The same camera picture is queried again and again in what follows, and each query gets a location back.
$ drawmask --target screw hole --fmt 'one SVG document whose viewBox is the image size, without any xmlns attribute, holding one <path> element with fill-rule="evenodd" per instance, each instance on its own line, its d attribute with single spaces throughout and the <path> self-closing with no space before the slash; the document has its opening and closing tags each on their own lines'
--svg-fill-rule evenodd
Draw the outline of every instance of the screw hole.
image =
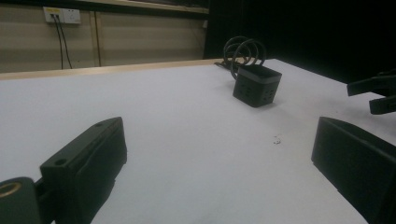
<svg viewBox="0 0 396 224">
<path fill-rule="evenodd" d="M 63 165 L 66 163 L 66 159 L 61 159 L 55 162 L 55 165 Z"/>
<path fill-rule="evenodd" d="M 21 183 L 14 182 L 0 186 L 0 198 L 4 198 L 10 194 L 15 193 L 21 188 Z"/>
</svg>

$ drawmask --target coiled cable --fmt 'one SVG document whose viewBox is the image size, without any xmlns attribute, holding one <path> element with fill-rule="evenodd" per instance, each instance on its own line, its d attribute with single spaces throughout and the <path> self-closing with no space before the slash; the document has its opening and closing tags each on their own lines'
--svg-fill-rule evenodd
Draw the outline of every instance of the coiled cable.
<svg viewBox="0 0 396 224">
<path fill-rule="evenodd" d="M 237 78 L 238 67 L 241 65 L 256 64 L 262 54 L 262 59 L 259 65 L 262 65 L 266 59 L 266 48 L 264 44 L 258 40 L 250 39 L 245 36 L 236 36 L 231 38 L 224 46 L 223 49 L 223 62 L 215 63 L 218 66 L 229 69 L 233 78 Z M 237 61 L 238 58 L 242 58 L 243 61 L 240 63 Z"/>
</svg>

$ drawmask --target white tabletop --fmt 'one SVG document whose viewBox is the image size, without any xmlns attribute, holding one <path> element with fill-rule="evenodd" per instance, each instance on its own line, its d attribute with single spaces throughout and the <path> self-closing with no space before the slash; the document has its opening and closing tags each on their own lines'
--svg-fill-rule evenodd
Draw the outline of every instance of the white tabletop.
<svg viewBox="0 0 396 224">
<path fill-rule="evenodd" d="M 30 176 L 94 123 L 121 116 L 128 162 L 93 223 L 366 223 L 312 164 L 320 116 L 393 145 L 396 114 L 277 60 L 274 103 L 252 108 L 215 65 L 0 81 L 0 181 Z"/>
</svg>

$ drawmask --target black cable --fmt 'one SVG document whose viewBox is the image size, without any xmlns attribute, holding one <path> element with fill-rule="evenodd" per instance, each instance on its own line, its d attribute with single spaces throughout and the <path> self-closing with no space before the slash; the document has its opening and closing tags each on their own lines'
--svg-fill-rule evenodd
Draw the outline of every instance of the black cable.
<svg viewBox="0 0 396 224">
<path fill-rule="evenodd" d="M 377 76 L 394 76 L 396 75 L 396 68 L 390 69 L 389 71 L 386 72 L 380 72 L 377 74 Z"/>
<path fill-rule="evenodd" d="M 59 34 L 58 22 L 56 21 L 53 14 L 50 14 L 50 15 L 53 18 L 53 20 L 55 21 L 56 32 L 58 33 L 58 38 L 59 38 L 59 46 L 61 47 L 61 68 L 64 69 L 64 54 L 62 52 L 62 40 L 61 40 L 61 35 Z"/>
<path fill-rule="evenodd" d="M 260 46 L 262 50 L 262 59 L 260 62 L 260 65 L 262 65 L 266 59 L 266 48 L 264 44 L 258 40 L 249 39 L 245 36 L 236 36 L 227 41 L 223 49 L 224 61 L 215 64 L 230 70 L 231 75 L 236 79 L 235 71 L 239 66 L 255 64 L 258 61 L 260 58 L 258 46 Z M 244 61 L 239 63 L 237 58 L 243 58 Z"/>
<path fill-rule="evenodd" d="M 61 33 L 62 33 L 62 36 L 64 37 L 64 29 L 62 29 L 62 24 L 61 24 L 61 21 L 59 20 L 58 15 L 56 16 L 56 18 L 58 19 L 59 27 L 61 28 Z M 69 51 L 67 50 L 66 38 L 64 38 L 64 47 L 66 48 L 66 57 L 67 57 L 67 61 L 69 62 L 69 65 L 70 65 L 70 69 L 73 69 L 72 64 L 70 63 Z"/>
</svg>

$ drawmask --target power outlet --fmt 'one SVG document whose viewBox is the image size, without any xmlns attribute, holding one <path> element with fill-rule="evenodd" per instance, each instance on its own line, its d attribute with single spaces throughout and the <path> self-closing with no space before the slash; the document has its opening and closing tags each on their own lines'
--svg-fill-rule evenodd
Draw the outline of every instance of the power outlet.
<svg viewBox="0 0 396 224">
<path fill-rule="evenodd" d="M 51 15 L 57 16 L 60 22 L 64 22 L 64 13 L 61 8 L 57 7 L 43 7 L 46 22 L 55 22 Z"/>
<path fill-rule="evenodd" d="M 64 23 L 80 24 L 81 18 L 78 9 L 63 8 Z"/>
<path fill-rule="evenodd" d="M 43 7 L 46 22 L 55 22 L 51 15 L 59 18 L 61 23 L 80 24 L 81 18 L 78 9 Z"/>
</svg>

